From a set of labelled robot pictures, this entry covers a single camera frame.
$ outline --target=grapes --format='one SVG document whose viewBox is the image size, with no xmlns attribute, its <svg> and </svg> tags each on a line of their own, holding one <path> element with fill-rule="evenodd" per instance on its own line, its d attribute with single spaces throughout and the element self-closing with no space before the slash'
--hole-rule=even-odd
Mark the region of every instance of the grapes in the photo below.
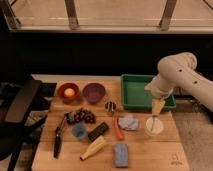
<svg viewBox="0 0 213 171">
<path fill-rule="evenodd" d="M 95 115 L 87 109 L 81 108 L 79 110 L 76 110 L 75 112 L 73 112 L 73 115 L 76 123 L 85 121 L 85 123 L 92 124 L 96 122 Z"/>
</svg>

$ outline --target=orange bowl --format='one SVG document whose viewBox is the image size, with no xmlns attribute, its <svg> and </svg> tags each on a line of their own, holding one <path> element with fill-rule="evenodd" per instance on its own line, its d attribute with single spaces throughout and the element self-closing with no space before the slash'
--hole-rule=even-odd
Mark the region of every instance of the orange bowl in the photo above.
<svg viewBox="0 0 213 171">
<path fill-rule="evenodd" d="M 80 92 L 75 83 L 65 83 L 58 88 L 57 94 L 64 103 L 69 103 L 75 100 Z"/>
</svg>

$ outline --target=plastic food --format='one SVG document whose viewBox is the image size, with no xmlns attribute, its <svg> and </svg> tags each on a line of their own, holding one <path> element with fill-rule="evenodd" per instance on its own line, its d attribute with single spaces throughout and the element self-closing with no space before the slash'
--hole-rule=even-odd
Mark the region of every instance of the plastic food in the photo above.
<svg viewBox="0 0 213 171">
<path fill-rule="evenodd" d="M 64 90 L 64 97 L 70 98 L 75 95 L 75 91 L 72 88 L 67 88 Z"/>
<path fill-rule="evenodd" d="M 104 137 L 102 135 L 99 136 L 92 144 L 87 147 L 86 152 L 81 155 L 80 159 L 82 161 L 86 160 L 88 157 L 94 155 L 99 150 L 101 150 L 106 144 L 107 143 Z"/>
<path fill-rule="evenodd" d="M 99 136 L 101 136 L 104 132 L 106 132 L 109 129 L 109 126 L 102 122 L 100 125 L 98 125 L 95 129 L 93 129 L 89 134 L 88 138 L 90 141 L 95 141 Z"/>
<path fill-rule="evenodd" d="M 116 137 L 119 140 L 124 140 L 124 136 L 121 133 L 121 130 L 120 130 L 119 126 L 118 126 L 118 117 L 117 116 L 114 117 L 114 127 L 115 127 L 115 135 L 116 135 Z"/>
<path fill-rule="evenodd" d="M 73 115 L 74 115 L 74 120 L 76 123 L 81 122 L 83 120 L 86 123 L 91 123 L 91 124 L 96 122 L 95 115 L 87 109 L 81 108 L 73 112 Z"/>
</svg>

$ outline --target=wooden cutting board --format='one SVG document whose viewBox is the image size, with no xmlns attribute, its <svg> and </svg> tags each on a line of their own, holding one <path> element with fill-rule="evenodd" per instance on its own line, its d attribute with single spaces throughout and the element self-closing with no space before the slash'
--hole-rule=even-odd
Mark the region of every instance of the wooden cutting board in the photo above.
<svg viewBox="0 0 213 171">
<path fill-rule="evenodd" d="M 89 80 L 74 81 L 83 90 L 83 87 L 90 83 Z M 146 120 L 151 116 L 151 111 L 125 111 L 120 101 L 120 81 L 97 80 L 106 88 L 106 95 L 97 104 L 89 104 L 84 97 L 64 104 L 55 93 L 47 121 L 44 125 L 34 162 L 33 171 L 113 171 L 120 170 L 114 166 L 113 145 L 115 143 L 126 143 L 128 146 L 129 167 L 125 170 L 131 171 L 189 171 L 188 162 L 181 144 L 180 137 L 172 118 L 171 112 L 160 114 L 159 118 L 164 124 L 164 131 L 150 137 L 145 133 Z M 116 115 L 124 116 L 133 114 L 139 119 L 140 128 L 138 131 L 124 131 L 125 140 L 118 141 L 114 134 L 113 117 L 107 115 L 104 105 L 107 101 L 114 101 L 117 104 Z M 77 141 L 71 134 L 72 126 L 67 126 L 63 133 L 63 142 L 59 158 L 53 158 L 53 144 L 56 126 L 60 123 L 65 112 L 74 111 L 79 108 L 91 110 L 95 115 L 96 124 L 87 124 L 88 131 L 94 129 L 101 122 L 109 125 L 109 130 L 104 134 L 107 146 L 94 156 L 85 161 L 80 160 L 80 155 L 85 152 L 89 145 L 87 140 Z"/>
</svg>

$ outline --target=chocolate bar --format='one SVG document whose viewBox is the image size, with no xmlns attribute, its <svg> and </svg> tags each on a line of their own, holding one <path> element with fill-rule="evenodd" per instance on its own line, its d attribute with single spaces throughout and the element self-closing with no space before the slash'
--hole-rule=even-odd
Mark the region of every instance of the chocolate bar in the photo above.
<svg viewBox="0 0 213 171">
<path fill-rule="evenodd" d="M 109 129 L 109 126 L 102 122 L 100 125 L 98 125 L 95 129 L 93 129 L 89 134 L 88 138 L 91 142 L 95 141 L 96 138 L 98 138 L 100 135 L 102 135 L 104 132 L 106 132 Z"/>
</svg>

